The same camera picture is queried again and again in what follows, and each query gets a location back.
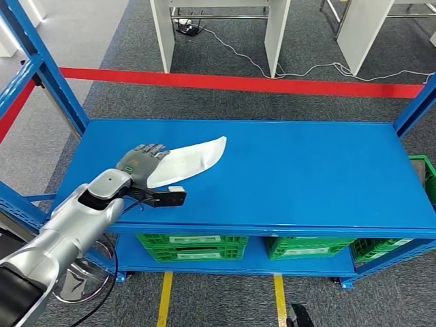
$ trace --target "white table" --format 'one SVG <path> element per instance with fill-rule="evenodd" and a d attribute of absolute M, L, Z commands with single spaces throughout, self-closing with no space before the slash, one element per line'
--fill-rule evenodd
<path fill-rule="evenodd" d="M 434 32 L 434 34 L 433 34 L 431 38 L 430 38 L 430 42 L 431 42 L 431 44 L 436 47 L 436 32 Z"/>
<path fill-rule="evenodd" d="M 165 73 L 170 71 L 174 49 L 170 7 L 269 7 L 264 43 L 269 72 L 274 77 L 290 0 L 150 0 L 150 4 Z"/>
<path fill-rule="evenodd" d="M 388 16 L 392 5 L 428 3 L 428 0 L 348 0 L 342 28 L 337 35 L 338 45 L 348 67 L 357 75 L 380 28 L 388 17 L 404 18 L 403 15 Z M 410 15 L 409 17 L 430 16 Z"/>

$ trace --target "white fabric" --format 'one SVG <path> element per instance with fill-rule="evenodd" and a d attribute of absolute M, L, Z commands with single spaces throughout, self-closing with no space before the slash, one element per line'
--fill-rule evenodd
<path fill-rule="evenodd" d="M 151 189 L 192 177 L 217 163 L 224 152 L 227 138 L 171 150 L 147 180 Z"/>

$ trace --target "shelf lower tier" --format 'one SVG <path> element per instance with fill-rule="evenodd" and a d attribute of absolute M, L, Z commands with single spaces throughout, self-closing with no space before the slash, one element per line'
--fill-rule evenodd
<path fill-rule="evenodd" d="M 134 234 L 121 234 L 117 242 L 121 271 L 173 271 L 179 273 L 352 277 L 355 266 L 349 247 L 331 258 L 271 261 L 264 240 L 250 236 L 244 259 L 207 262 L 155 262 Z"/>

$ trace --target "red barrier tape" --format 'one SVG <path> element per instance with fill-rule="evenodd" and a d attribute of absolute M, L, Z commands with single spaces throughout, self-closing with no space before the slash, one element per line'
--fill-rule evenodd
<path fill-rule="evenodd" d="M 62 67 L 66 78 L 104 82 L 147 84 L 160 87 L 186 87 L 229 91 L 251 91 L 342 97 L 388 97 L 413 99 L 420 84 L 374 84 L 365 82 L 327 82 L 316 80 L 269 80 L 266 78 L 214 76 L 196 74 L 164 74 L 108 69 Z"/>
<path fill-rule="evenodd" d="M 7 112 L 5 112 L 3 116 L 0 117 L 0 143 L 2 143 L 5 136 L 11 129 L 34 87 L 35 82 L 29 80 L 15 101 L 12 102 Z"/>

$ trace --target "green crate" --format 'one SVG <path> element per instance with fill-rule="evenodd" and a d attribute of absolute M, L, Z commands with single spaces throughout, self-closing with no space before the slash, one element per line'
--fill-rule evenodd
<path fill-rule="evenodd" d="M 241 260 L 244 256 L 245 245 L 215 245 L 206 247 L 180 245 L 161 249 L 149 248 L 146 250 L 158 262 Z"/>
<path fill-rule="evenodd" d="M 332 257 L 355 238 L 267 237 L 270 260 Z"/>
<path fill-rule="evenodd" d="M 355 262 L 370 262 L 411 241 L 412 238 L 359 238 L 352 244 Z"/>
<path fill-rule="evenodd" d="M 144 247 L 173 247 L 174 245 L 246 245 L 248 236 L 222 235 L 164 235 L 164 234 L 137 234 Z"/>
<path fill-rule="evenodd" d="M 425 162 L 425 193 L 431 204 L 436 204 L 436 170 L 426 155 L 410 155 L 409 159 Z"/>

